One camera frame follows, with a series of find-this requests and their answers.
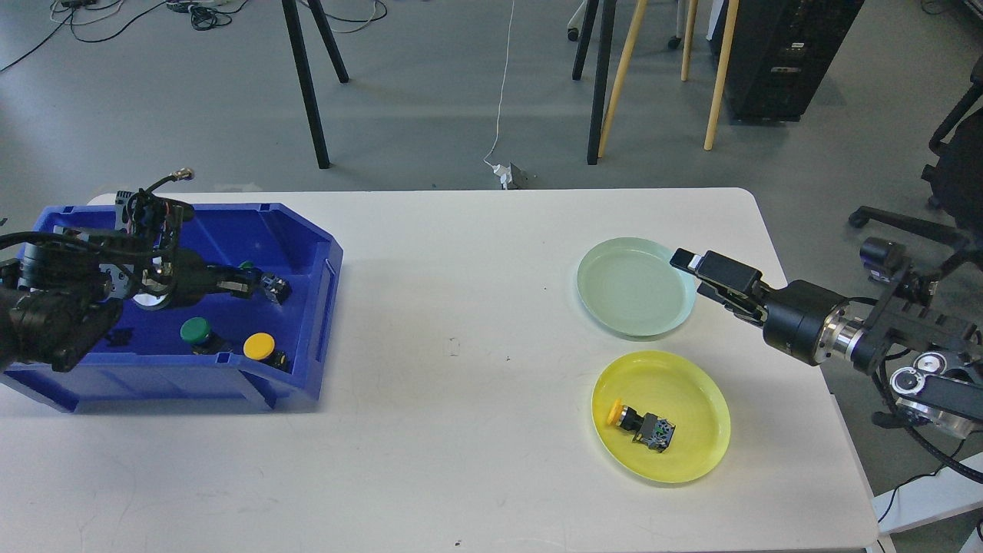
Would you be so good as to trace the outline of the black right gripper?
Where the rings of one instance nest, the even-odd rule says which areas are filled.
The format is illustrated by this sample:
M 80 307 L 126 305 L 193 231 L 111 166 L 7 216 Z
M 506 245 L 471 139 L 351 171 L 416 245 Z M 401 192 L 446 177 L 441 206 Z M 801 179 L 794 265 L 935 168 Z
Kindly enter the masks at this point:
M 717 252 L 697 255 L 679 248 L 670 265 L 699 280 L 697 292 L 756 328 L 765 344 L 809 366 L 818 366 L 826 320 L 847 305 L 847 298 L 805 280 L 783 288 L 767 286 L 762 273 Z

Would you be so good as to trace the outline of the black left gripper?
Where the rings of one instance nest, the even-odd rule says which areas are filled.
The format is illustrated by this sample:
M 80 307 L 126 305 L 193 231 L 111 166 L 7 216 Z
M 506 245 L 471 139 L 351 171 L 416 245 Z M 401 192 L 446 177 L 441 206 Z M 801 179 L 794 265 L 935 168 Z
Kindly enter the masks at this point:
M 249 299 L 262 276 L 257 267 L 215 265 L 193 250 L 178 250 L 168 259 L 152 260 L 132 301 L 141 309 L 159 311 L 196 305 L 212 293 Z

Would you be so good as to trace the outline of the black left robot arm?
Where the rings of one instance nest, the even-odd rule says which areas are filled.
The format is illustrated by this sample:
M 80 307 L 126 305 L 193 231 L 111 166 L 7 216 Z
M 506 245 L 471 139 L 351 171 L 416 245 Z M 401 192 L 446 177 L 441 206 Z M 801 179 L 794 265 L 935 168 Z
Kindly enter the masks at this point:
M 208 294 L 248 299 L 261 291 L 284 303 L 287 280 L 251 263 L 214 265 L 180 245 L 194 218 L 185 202 L 157 195 L 162 184 L 193 179 L 181 168 L 136 192 L 120 191 L 110 228 L 56 227 L 6 234 L 2 248 L 2 367 L 40 362 L 66 373 L 116 326 L 124 304 L 148 311 L 193 306 Z

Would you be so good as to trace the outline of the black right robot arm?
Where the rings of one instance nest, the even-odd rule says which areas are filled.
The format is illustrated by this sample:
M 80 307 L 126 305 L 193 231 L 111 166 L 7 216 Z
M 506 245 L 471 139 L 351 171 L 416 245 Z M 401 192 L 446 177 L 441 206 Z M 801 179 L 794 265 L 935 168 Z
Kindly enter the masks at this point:
M 804 280 L 773 288 L 755 267 L 713 251 L 678 249 L 670 265 L 697 277 L 699 294 L 761 329 L 773 349 L 811 366 L 849 361 L 872 378 L 888 406 L 874 414 L 875 424 L 904 429 L 943 466 L 980 482 L 978 469 L 918 430 L 934 425 L 959 439 L 981 430 L 979 326 L 931 308 L 940 277 L 917 272 L 905 246 L 869 238 L 859 255 L 871 279 L 885 284 L 881 297 L 863 299 L 870 307 L 864 317 L 851 315 L 858 298 Z

